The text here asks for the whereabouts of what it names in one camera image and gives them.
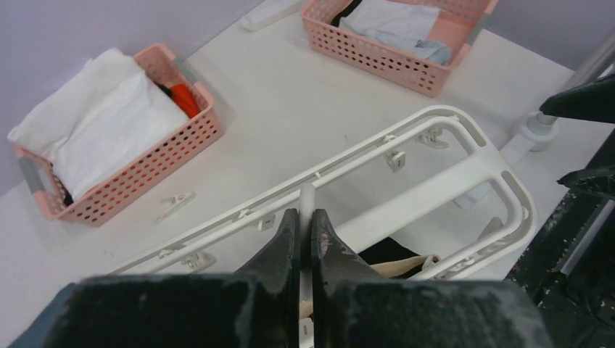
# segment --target laundry basket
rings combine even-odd
[[[13,144],[30,191],[46,218],[100,226],[224,134],[212,108],[211,94],[169,48],[159,43],[137,54],[134,59],[154,82],[166,86],[186,84],[201,112],[70,206],[64,203],[66,190],[54,174],[53,164]],[[43,179],[38,175],[40,167],[48,175],[52,191],[45,189]]]
[[[426,96],[442,90],[450,72],[463,61],[498,0],[398,0],[404,4],[439,7],[440,15],[428,39],[450,47],[451,63],[439,65],[336,28],[329,23],[350,0],[308,0],[302,10],[310,47]]]

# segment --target white clothespin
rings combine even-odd
[[[314,347],[314,322],[310,318],[299,320],[299,348]]]
[[[171,215],[175,214],[178,210],[185,207],[186,204],[190,203],[196,196],[197,194],[190,191],[186,192],[185,194],[177,194],[175,196],[163,199],[161,203],[170,203],[171,206],[167,208],[164,213],[158,215],[154,223],[159,223],[164,219],[170,217]]]
[[[430,128],[416,137],[416,142],[433,147],[434,149],[442,150],[448,149],[450,146],[446,141],[440,140],[442,135],[441,128]]]
[[[432,268],[436,265],[436,263],[438,261],[440,261],[440,257],[438,255],[429,255],[427,256],[427,260],[425,260],[425,262],[423,263],[423,267],[422,270],[427,270],[429,268]]]
[[[395,139],[397,139],[396,136],[389,134],[385,136],[376,146],[380,147],[390,141],[394,141]],[[400,171],[400,169],[405,167],[405,152],[404,151],[391,150],[384,154],[384,159],[387,161],[387,164],[389,165],[393,173],[396,173]]]
[[[213,264],[215,264],[217,261],[218,259],[216,259],[213,254],[210,254],[205,250],[201,250],[195,252],[194,254],[188,255],[188,257],[181,260],[181,264],[188,265],[188,267],[191,268],[192,272],[199,272],[213,266]]]

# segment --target gray wall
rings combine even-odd
[[[164,42],[188,57],[263,0],[0,0],[0,194],[21,175],[6,136],[86,60]]]
[[[575,70],[615,28],[615,0],[500,0],[488,28]]]
[[[0,0],[0,194],[22,180],[10,129],[89,57],[162,41],[187,57],[262,0]],[[571,69],[614,27],[615,0],[500,0],[489,29]]]

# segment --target light blue cloth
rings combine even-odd
[[[450,48],[439,41],[427,40],[439,11],[431,6],[363,0],[350,15],[340,20],[339,27],[431,62],[448,65]]]
[[[403,38],[395,34],[382,32],[377,33],[373,39],[381,44],[415,54],[420,58],[440,65],[448,65],[450,61],[451,50],[440,41]]]

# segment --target folded white cloth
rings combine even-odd
[[[132,57],[110,49],[37,105],[8,138],[53,163],[77,201],[187,121]]]
[[[431,6],[363,0],[350,15],[340,20],[339,27],[437,64],[448,65],[450,48],[439,41],[427,40],[439,11]]]

